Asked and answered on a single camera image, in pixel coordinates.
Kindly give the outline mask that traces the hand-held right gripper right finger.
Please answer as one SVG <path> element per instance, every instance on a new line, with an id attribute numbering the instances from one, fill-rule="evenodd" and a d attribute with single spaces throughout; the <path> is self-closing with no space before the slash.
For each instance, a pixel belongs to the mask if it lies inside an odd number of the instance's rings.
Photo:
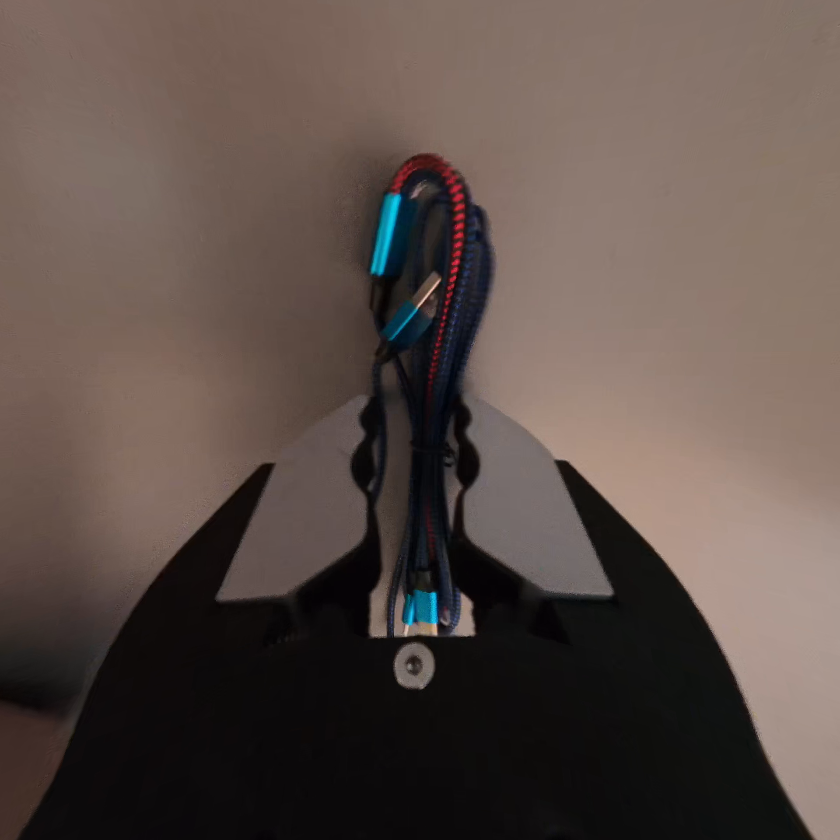
<path id="1" fill-rule="evenodd" d="M 449 516 L 478 550 L 548 595 L 606 601 L 613 586 L 551 452 L 475 395 L 463 398 Z"/>

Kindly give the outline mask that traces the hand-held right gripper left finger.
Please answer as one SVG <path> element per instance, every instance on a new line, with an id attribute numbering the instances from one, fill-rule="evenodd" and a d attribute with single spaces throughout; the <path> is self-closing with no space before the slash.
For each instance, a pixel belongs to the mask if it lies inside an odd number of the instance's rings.
<path id="1" fill-rule="evenodd" d="M 279 452 L 218 602 L 297 594 L 362 544 L 382 461 L 379 420 L 375 399 L 357 395 Z"/>

